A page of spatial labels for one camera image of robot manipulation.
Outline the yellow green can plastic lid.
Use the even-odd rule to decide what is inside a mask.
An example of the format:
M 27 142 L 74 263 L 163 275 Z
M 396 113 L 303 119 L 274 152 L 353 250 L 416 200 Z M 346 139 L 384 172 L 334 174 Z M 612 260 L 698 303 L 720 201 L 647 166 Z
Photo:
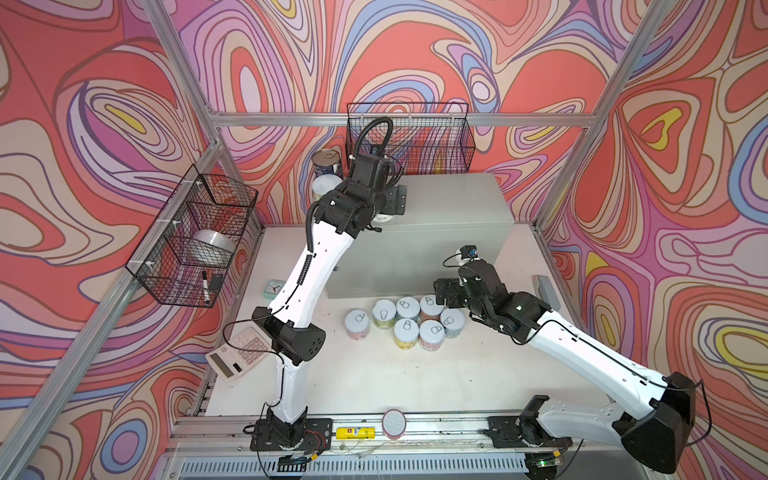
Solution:
M 316 177 L 311 185 L 313 200 L 320 200 L 325 194 L 334 190 L 342 183 L 342 179 L 335 174 L 324 174 Z

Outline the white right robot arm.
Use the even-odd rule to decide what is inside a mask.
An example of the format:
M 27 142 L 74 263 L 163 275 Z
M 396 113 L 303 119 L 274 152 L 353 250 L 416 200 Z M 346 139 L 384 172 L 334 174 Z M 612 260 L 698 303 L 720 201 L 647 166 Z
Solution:
M 464 308 L 471 320 L 568 366 L 598 387 L 609 403 L 569 405 L 540 395 L 520 416 L 529 430 L 623 448 L 645 467 L 676 471 L 695 424 L 698 384 L 680 372 L 664 375 L 579 330 L 544 300 L 510 292 L 494 266 L 462 259 L 453 278 L 433 283 L 438 303 Z

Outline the dark blue tin can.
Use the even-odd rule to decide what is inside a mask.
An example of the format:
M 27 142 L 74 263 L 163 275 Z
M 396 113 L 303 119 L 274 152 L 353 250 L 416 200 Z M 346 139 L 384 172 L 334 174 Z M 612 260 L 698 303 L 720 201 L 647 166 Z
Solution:
M 310 161 L 316 177 L 324 175 L 343 177 L 342 156 L 336 149 L 319 149 L 311 155 Z

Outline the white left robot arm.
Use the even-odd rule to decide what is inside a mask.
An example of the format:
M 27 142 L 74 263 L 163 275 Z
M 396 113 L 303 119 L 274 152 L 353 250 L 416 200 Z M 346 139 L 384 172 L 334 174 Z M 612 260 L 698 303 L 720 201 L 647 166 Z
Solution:
M 254 426 L 252 447 L 293 450 L 316 435 L 307 425 L 308 366 L 320 352 L 326 333 L 312 323 L 317 302 L 339 260 L 360 233 L 379 231 L 379 214 L 402 215 L 397 187 L 404 167 L 379 154 L 357 153 L 348 176 L 310 206 L 305 241 L 286 283 L 252 320 L 271 340 L 277 355 L 277 398 Z

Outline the yellow can pull tab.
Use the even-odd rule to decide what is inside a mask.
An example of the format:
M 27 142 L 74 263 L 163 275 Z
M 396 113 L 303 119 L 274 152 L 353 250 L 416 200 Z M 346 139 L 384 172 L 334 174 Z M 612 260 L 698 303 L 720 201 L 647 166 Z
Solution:
M 379 214 L 377 214 L 377 215 L 376 215 L 376 216 L 373 218 L 373 221 L 374 221 L 375 223 L 386 223 L 386 222 L 389 222 L 389 221 L 391 221 L 391 220 L 393 220 L 393 219 L 394 219 L 394 215 L 393 215 L 393 214 L 384 214 L 384 213 L 379 213 Z

